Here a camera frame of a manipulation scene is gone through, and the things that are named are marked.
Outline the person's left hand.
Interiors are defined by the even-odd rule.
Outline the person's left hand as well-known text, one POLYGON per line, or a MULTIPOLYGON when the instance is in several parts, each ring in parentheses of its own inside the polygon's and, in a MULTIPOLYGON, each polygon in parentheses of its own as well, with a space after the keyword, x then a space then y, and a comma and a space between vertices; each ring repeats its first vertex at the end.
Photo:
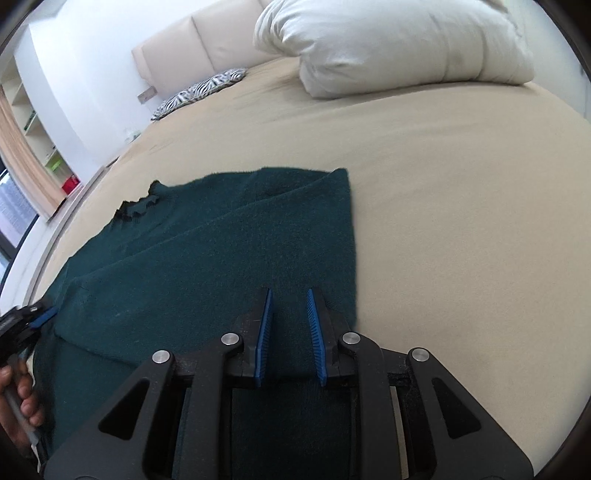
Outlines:
POLYGON ((31 455, 33 434, 44 420, 45 412, 27 363, 13 355, 1 368, 1 427, 21 455, 31 455))

